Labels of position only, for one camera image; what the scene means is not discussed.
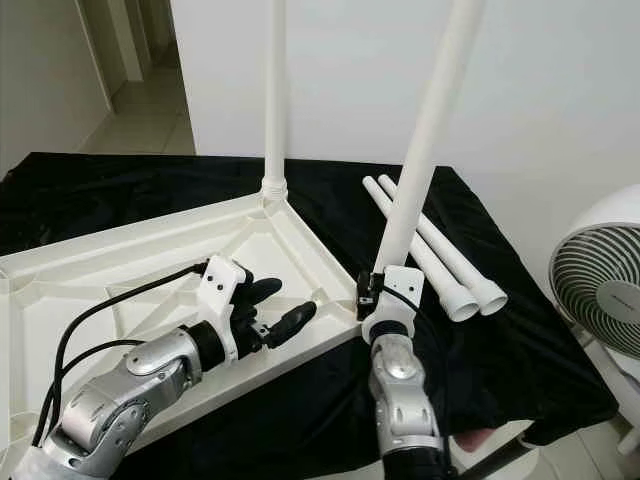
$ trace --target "white plastic table frame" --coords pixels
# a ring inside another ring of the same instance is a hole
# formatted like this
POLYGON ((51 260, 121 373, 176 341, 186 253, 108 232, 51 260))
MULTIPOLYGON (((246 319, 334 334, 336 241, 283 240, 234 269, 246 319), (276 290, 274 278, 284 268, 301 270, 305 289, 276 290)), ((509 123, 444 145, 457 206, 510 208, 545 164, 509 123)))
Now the white plastic table frame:
MULTIPOLYGON (((452 2, 375 271, 404 264, 408 255, 431 181, 433 146, 462 81, 483 5, 484 0, 452 2)), ((261 192, 0 258, 0 478, 9 475, 31 441, 68 322, 98 302, 212 253, 234 258, 256 278, 282 279, 283 289, 259 305, 266 323, 309 299, 318 303, 318 312, 285 346, 205 374, 149 424, 131 451, 360 334, 353 279, 286 201, 285 0, 269 0, 267 27, 261 192)), ((147 340, 192 323, 198 281, 195 276, 176 280, 90 318, 72 337, 67 360, 98 343, 147 340)), ((66 396, 115 365, 123 348, 78 365, 65 379, 66 396)))

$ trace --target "electric fan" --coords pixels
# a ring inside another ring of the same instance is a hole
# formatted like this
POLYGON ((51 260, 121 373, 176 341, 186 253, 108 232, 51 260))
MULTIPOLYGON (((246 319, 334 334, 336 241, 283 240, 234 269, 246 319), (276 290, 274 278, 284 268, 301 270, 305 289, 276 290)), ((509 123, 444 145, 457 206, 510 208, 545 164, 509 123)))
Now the electric fan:
POLYGON ((555 249, 549 277, 562 313, 604 346, 584 345, 634 426, 619 445, 628 453, 640 442, 640 185, 579 217, 555 249))

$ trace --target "white tube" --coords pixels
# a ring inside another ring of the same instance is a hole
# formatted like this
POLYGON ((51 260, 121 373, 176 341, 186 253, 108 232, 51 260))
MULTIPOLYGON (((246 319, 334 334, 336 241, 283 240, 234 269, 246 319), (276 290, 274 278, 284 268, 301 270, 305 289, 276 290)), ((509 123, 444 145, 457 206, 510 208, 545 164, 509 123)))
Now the white tube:
POLYGON ((287 195, 284 178, 286 92, 285 0, 267 2, 267 69, 265 85, 265 153, 262 194, 267 200, 287 195))
MULTIPOLYGON (((391 211, 391 200, 372 177, 362 179, 364 188, 385 217, 391 211)), ((453 275, 442 264, 440 259, 424 243, 424 240, 414 232, 410 244, 411 256, 415 259, 427 277, 428 282, 438 294, 440 305, 454 322, 462 322, 478 312, 478 304, 467 287, 460 285, 453 275)))
POLYGON ((484 0, 454 0, 441 40, 433 75, 420 107, 400 176, 400 193, 393 202, 382 236, 374 272, 387 265, 404 265, 418 215, 427 196, 433 166, 431 155, 455 100, 480 23, 484 0))
MULTIPOLYGON (((380 175, 378 182, 391 198, 395 198, 398 187, 393 180, 387 175, 380 175)), ((423 213, 420 213, 418 220, 418 232, 451 273, 469 288, 480 305, 482 315, 492 315, 504 307, 507 294, 495 282, 485 278, 423 213)))

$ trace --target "black tablecloth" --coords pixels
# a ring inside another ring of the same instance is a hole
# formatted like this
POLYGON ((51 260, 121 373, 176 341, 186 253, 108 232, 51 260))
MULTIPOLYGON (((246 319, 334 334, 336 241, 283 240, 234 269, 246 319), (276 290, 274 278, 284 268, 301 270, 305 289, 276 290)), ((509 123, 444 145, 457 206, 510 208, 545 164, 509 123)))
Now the black tablecloth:
MULTIPOLYGON (((254 193, 262 168, 248 158, 33 153, 0 184, 0 253, 254 193)), ((381 173, 397 179, 399 168, 287 161, 291 205, 354 278, 372 267, 384 228, 361 179, 381 173)), ((615 399, 453 169, 436 169, 424 211, 509 294, 492 317, 453 324, 426 284, 422 308, 448 347, 451 431, 530 418, 526 440, 544 444, 610 418, 615 399)), ((415 349, 440 412, 442 359, 421 322, 415 349)), ((282 480, 371 463, 368 353, 351 340, 129 456, 116 478, 282 480)))

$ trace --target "tiled floor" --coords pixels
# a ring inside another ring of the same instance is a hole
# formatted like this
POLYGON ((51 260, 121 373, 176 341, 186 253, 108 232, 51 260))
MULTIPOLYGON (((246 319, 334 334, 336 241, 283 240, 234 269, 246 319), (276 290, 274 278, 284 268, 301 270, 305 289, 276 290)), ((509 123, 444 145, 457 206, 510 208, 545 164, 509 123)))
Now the tiled floor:
POLYGON ((126 83, 112 101, 115 115, 87 153, 195 154, 180 70, 156 69, 145 82, 126 83))
MULTIPOLYGON (((640 452, 622 457, 616 446, 629 426, 617 418, 572 435, 541 449, 528 480, 636 480, 640 479, 640 452)), ((354 472, 316 480, 382 480, 380 463, 354 472)))

